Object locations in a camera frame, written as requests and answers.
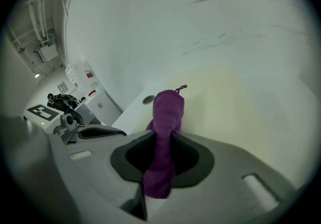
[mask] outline gray panel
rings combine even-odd
[[[137,201],[139,186],[124,181],[110,165],[112,151],[149,131],[130,136],[86,140],[65,146],[56,135],[19,119],[1,121],[3,156],[17,184],[50,219],[66,223],[143,223],[120,207]],[[207,147],[215,158],[212,172],[198,185],[172,188],[149,223],[247,223],[282,214],[282,207],[263,215],[242,180],[256,174],[286,205],[294,189],[279,173],[235,146],[180,133]],[[92,155],[74,162],[71,153]]]
[[[123,180],[111,166],[110,155],[118,146],[131,142],[141,134],[90,139],[85,140],[85,143],[67,146],[69,154],[86,150],[92,153],[91,156],[75,160],[74,163],[95,189],[115,206],[121,206],[133,199],[138,183]]]
[[[179,133],[214,155],[211,174],[198,186],[171,190],[152,223],[246,223],[265,212],[242,180],[255,173],[282,201],[294,194],[290,183],[247,151],[200,136]]]

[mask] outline black opening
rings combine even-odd
[[[125,202],[120,208],[142,220],[147,220],[147,211],[142,187],[140,186],[138,188],[137,193],[133,199]]]
[[[145,173],[154,159],[155,144],[156,136],[143,140],[126,152],[126,160]],[[176,175],[193,168],[199,160],[198,151],[177,138],[171,138],[171,151]]]
[[[171,138],[171,151],[176,175],[192,169],[199,161],[198,151],[174,137]]]
[[[145,173],[154,159],[155,144],[156,136],[143,140],[126,152],[126,160],[136,169]]]
[[[155,96],[154,95],[149,95],[144,98],[142,101],[142,104],[150,104],[152,101],[154,101]]]
[[[142,184],[144,173],[154,159],[155,144],[156,133],[151,131],[117,147],[110,156],[110,163],[124,180]],[[214,156],[209,149],[179,133],[171,135],[171,151],[176,172],[172,188],[195,186],[214,167]]]
[[[73,118],[72,118],[71,116],[67,116],[67,123],[68,123],[69,125],[71,125],[71,124],[74,123],[74,120],[73,120]]]
[[[78,137],[81,139],[93,139],[97,137],[108,137],[112,135],[123,135],[126,136],[126,133],[123,131],[114,131],[114,130],[106,130],[99,128],[89,128],[84,129],[78,133]]]

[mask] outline white wall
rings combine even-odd
[[[57,48],[64,64],[68,65],[68,56],[66,54],[65,30],[70,0],[53,0],[53,19],[55,33],[57,36]]]
[[[78,91],[75,90],[74,85],[67,78],[66,73],[62,69],[59,69],[51,76],[44,77],[40,80],[39,85],[34,90],[34,93],[26,108],[32,107],[39,103],[47,105],[47,96],[49,93],[52,93],[53,95],[61,93],[58,89],[58,85],[60,85],[62,82],[65,82],[66,86],[68,87],[66,94],[71,94],[77,99],[81,99],[82,96]]]
[[[38,82],[7,36],[1,39],[0,56],[0,114],[22,117]]]
[[[303,0],[71,0],[68,58],[87,59],[123,109],[143,87],[191,69],[298,76],[319,49],[307,7]]]
[[[265,136],[269,164],[299,188],[320,160],[320,100],[299,79],[244,79]]]

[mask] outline white curved wall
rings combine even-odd
[[[302,0],[71,0],[68,59],[86,58],[125,109],[143,87],[190,69],[300,75],[318,46],[309,14]]]

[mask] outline gray machine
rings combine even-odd
[[[127,136],[61,115],[53,134],[20,119],[1,120],[3,156],[27,198],[58,223],[270,223],[296,191],[275,170],[236,146],[173,133],[171,193],[150,216],[142,177],[155,132]],[[244,182],[255,175],[279,206],[266,212]]]

